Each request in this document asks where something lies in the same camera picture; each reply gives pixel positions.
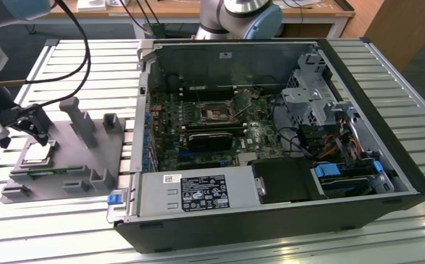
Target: wooden desk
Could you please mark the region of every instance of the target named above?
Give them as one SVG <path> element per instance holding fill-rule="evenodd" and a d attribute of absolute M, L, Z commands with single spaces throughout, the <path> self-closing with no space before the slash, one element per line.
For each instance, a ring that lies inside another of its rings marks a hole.
<path fill-rule="evenodd" d="M 342 37 L 368 37 L 402 71 L 425 44 L 425 1 L 348 0 L 357 15 Z"/>
<path fill-rule="evenodd" d="M 76 0 L 64 0 L 71 8 L 80 23 L 89 24 L 113 24 L 113 23 L 130 23 L 131 20 L 122 7 L 107 7 L 107 10 L 93 12 L 76 12 Z M 179 2 L 175 0 L 149 0 L 154 12 L 159 18 L 161 23 L 199 23 L 199 2 Z M 145 10 L 149 17 L 153 17 L 151 12 L 146 5 Z M 139 23 L 145 24 L 145 17 L 135 0 L 129 4 L 135 19 Z M 329 32 L 328 37 L 340 37 L 344 31 L 348 19 L 354 16 L 353 11 L 345 11 L 334 0 L 323 0 L 322 4 L 313 6 L 313 9 L 302 9 L 303 21 L 301 19 L 301 10 L 298 8 L 283 8 L 283 24 L 328 24 Z M 36 19 L 32 24 L 58 24 L 71 23 L 64 11 L 56 7 L 51 13 Z M 143 31 L 134 25 L 137 38 L 143 39 Z"/>

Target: desk leg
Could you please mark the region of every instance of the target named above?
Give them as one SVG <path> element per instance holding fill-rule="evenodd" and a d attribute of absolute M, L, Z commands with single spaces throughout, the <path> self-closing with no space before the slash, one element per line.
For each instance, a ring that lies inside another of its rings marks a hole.
<path fill-rule="evenodd" d="M 145 19 L 137 19 L 139 25 L 145 26 Z M 145 40 L 146 39 L 146 33 L 143 31 L 143 29 L 134 23 L 131 22 L 131 25 L 134 27 L 134 34 L 135 34 L 135 38 L 138 40 Z"/>
<path fill-rule="evenodd" d="M 349 18 L 346 18 L 346 17 L 337 18 L 336 23 L 332 25 L 328 38 L 334 39 L 334 38 L 341 37 L 348 20 L 349 20 Z"/>

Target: black cable harness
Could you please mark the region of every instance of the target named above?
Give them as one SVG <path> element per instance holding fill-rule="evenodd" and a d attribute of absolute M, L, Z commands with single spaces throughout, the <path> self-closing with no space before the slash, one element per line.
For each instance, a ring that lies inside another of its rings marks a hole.
<path fill-rule="evenodd" d="M 277 125 L 275 125 L 275 123 L 274 123 L 274 112 L 275 112 L 277 103 L 278 103 L 278 99 L 279 99 L 279 98 L 282 98 L 281 93 L 278 93 L 278 95 L 277 95 L 275 98 L 274 98 L 273 107 L 271 107 L 271 113 L 270 113 L 271 123 L 273 123 L 273 126 L 274 126 L 275 129 L 277 129 Z M 281 133 L 281 130 L 283 130 L 283 129 L 290 129 L 290 130 L 293 130 L 293 131 L 297 131 L 297 129 L 285 126 L 285 127 L 282 127 L 281 129 L 277 129 L 277 132 L 278 132 L 279 137 L 281 137 L 283 140 L 286 140 L 293 146 L 295 146 L 295 147 L 301 150 L 301 152 L 302 152 L 302 154 L 306 156 L 306 158 L 314 159 L 314 155 L 310 154 L 310 152 L 306 150 L 306 148 L 305 148 L 303 146 L 301 146 L 298 143 L 295 143 L 295 142 L 293 141 L 293 139 L 289 139 L 289 138 Z"/>
<path fill-rule="evenodd" d="M 66 96 L 63 96 L 63 97 L 60 97 L 58 99 L 50 100 L 46 103 L 36 104 L 34 106 L 30 106 L 28 108 L 24 108 L 22 110 L 22 112 L 20 112 L 22 114 L 28 113 L 28 112 L 36 110 L 38 108 L 42 108 L 42 107 L 44 107 L 44 106 L 47 106 L 50 104 L 58 103 L 58 102 L 64 101 L 66 99 L 74 97 L 74 95 L 80 91 L 83 85 L 86 84 L 87 79 L 89 79 L 89 75 L 90 75 L 90 71 L 91 71 L 93 62 L 91 62 L 90 46 L 89 46 L 89 39 L 87 39 L 86 31 L 83 30 L 83 28 L 80 26 L 80 23 L 79 23 L 76 17 L 74 16 L 74 13 L 72 13 L 71 9 L 66 5 L 64 1 L 63 0 L 56 0 L 56 3 L 60 6 L 60 8 L 63 9 L 63 11 L 66 12 L 67 16 L 74 21 L 74 24 L 76 25 L 76 27 L 79 29 L 79 32 L 80 32 L 80 34 L 83 36 L 83 42 L 84 42 L 84 47 L 86 47 L 84 59 L 82 61 L 80 66 L 70 74 L 67 74 L 64 76 L 60 76 L 58 78 L 52 78 L 52 79 L 43 79 L 43 80 L 34 80 L 34 81 L 26 80 L 26 84 L 42 84 L 42 83 L 48 83 L 48 82 L 64 80 L 68 77 L 74 76 L 76 73 L 79 73 L 80 70 L 83 69 L 83 67 L 87 65 L 86 74 L 83 76 L 83 79 L 82 79 L 82 82 L 80 82 L 79 86 L 76 87 L 76 89 L 74 90 L 72 93 L 70 93 L 68 95 L 66 95 Z"/>
<path fill-rule="evenodd" d="M 147 4 L 147 7 L 149 7 L 149 9 L 150 9 L 153 15 L 154 15 L 157 24 L 161 26 L 161 22 L 159 22 L 159 19 L 158 19 L 158 17 L 157 17 L 157 14 L 155 14 L 155 12 L 154 12 L 154 10 L 153 10 L 153 7 L 151 7 L 151 5 L 150 5 L 150 3 L 149 3 L 147 0 L 145 0 L 145 2 L 146 2 L 146 4 Z M 137 26 L 145 31 L 145 33 L 146 33 L 147 35 L 154 36 L 154 33 L 150 33 L 149 30 L 147 30 L 147 29 L 139 24 L 139 22 L 134 19 L 134 16 L 133 16 L 130 10 L 127 9 L 127 6 L 126 6 L 125 2 L 121 1 L 121 3 L 122 3 L 122 6 L 123 6 L 123 8 L 125 8 L 126 13 L 127 13 L 129 16 L 131 17 L 131 20 L 133 20 L 133 22 L 137 24 Z M 141 5 L 141 1 L 137 0 L 137 3 L 138 3 L 138 6 L 139 6 L 139 8 L 141 8 L 141 12 L 142 12 L 142 14 L 143 14 L 143 16 L 145 16 L 145 20 L 146 20 L 146 22 L 147 22 L 147 24 L 149 24 L 149 27 L 153 29 L 153 24 L 151 24 L 151 21 L 150 21 L 150 19 L 149 19 L 149 17 L 147 17 L 147 13 L 146 13 L 146 11 L 145 11 L 145 8 L 143 8 L 143 6 Z"/>

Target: aluminum extrusion table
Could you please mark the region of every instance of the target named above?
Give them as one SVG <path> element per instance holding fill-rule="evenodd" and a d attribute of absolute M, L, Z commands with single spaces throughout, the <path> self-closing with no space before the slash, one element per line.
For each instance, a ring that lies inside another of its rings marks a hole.
<path fill-rule="evenodd" d="M 117 112 L 129 119 L 119 187 L 129 184 L 130 143 L 138 95 L 137 40 L 93 40 L 93 71 L 78 94 L 93 118 Z M 373 44 L 330 40 L 362 89 L 425 173 L 425 101 Z M 28 79 L 72 71 L 83 60 L 83 42 L 46 46 Z M 83 73 L 68 80 L 26 85 L 16 102 L 42 102 L 74 90 Z M 67 119 L 58 106 L 46 107 L 52 120 Z M 0 149 L 0 190 L 26 141 L 12 132 Z M 425 203 L 393 212 L 362 229 L 142 255 L 106 221 L 106 197 L 4 205 L 0 203 L 0 263 L 425 263 Z"/>

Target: warning label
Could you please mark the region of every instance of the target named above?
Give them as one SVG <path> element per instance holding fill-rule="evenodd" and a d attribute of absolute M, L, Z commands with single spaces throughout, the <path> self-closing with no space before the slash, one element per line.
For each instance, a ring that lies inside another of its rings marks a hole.
<path fill-rule="evenodd" d="M 182 209 L 185 212 L 229 207 L 225 175 L 182 178 Z"/>

